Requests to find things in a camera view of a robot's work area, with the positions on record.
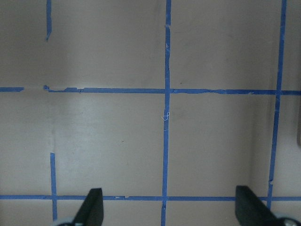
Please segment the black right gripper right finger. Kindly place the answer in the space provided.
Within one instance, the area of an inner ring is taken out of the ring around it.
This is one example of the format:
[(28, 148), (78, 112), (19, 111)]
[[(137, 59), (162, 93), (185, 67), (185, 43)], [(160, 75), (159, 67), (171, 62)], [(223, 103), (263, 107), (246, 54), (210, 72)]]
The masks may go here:
[(277, 218), (248, 186), (236, 186), (235, 216), (241, 226), (281, 226)]

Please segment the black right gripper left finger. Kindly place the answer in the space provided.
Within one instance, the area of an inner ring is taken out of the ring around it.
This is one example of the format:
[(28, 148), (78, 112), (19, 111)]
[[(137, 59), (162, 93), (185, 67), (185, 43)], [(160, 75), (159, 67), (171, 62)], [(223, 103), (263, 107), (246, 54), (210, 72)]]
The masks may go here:
[(101, 226), (104, 219), (103, 193), (92, 188), (73, 220), (74, 226)]

